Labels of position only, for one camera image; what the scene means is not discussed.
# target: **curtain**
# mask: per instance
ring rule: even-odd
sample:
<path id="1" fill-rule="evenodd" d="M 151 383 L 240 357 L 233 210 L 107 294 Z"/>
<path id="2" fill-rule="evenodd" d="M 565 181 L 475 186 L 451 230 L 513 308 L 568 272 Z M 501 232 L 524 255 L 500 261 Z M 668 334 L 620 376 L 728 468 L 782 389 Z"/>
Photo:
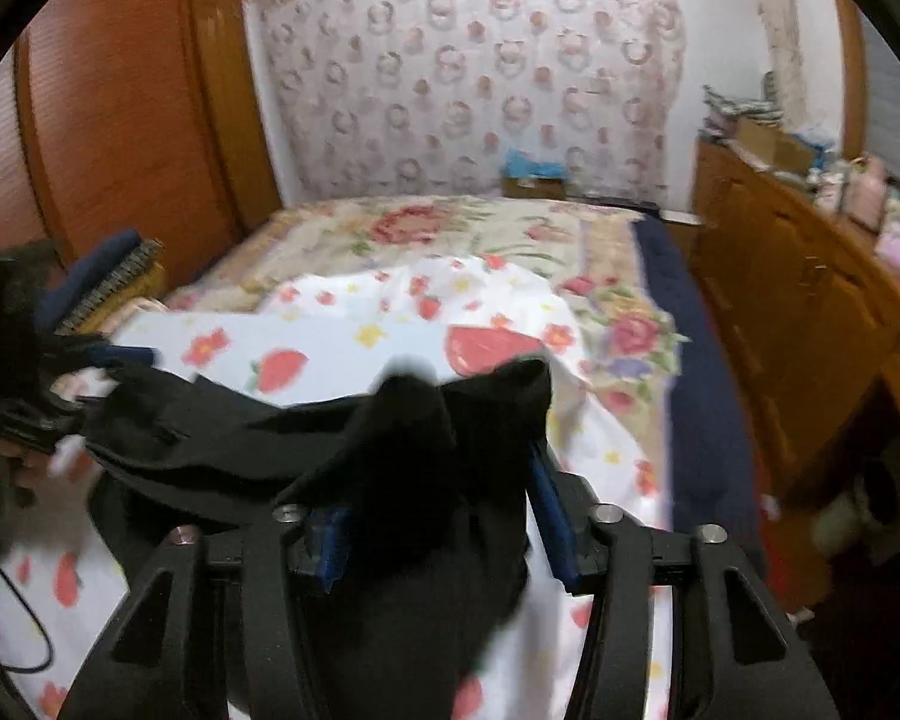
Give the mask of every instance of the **curtain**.
<path id="1" fill-rule="evenodd" d="M 796 0 L 757 0 L 760 18 L 770 41 L 776 91 L 783 109 L 783 124 L 795 128 L 807 118 L 806 81 Z"/>
<path id="2" fill-rule="evenodd" d="M 257 0 L 309 199 L 498 193 L 508 148 L 666 202 L 676 0 Z"/>

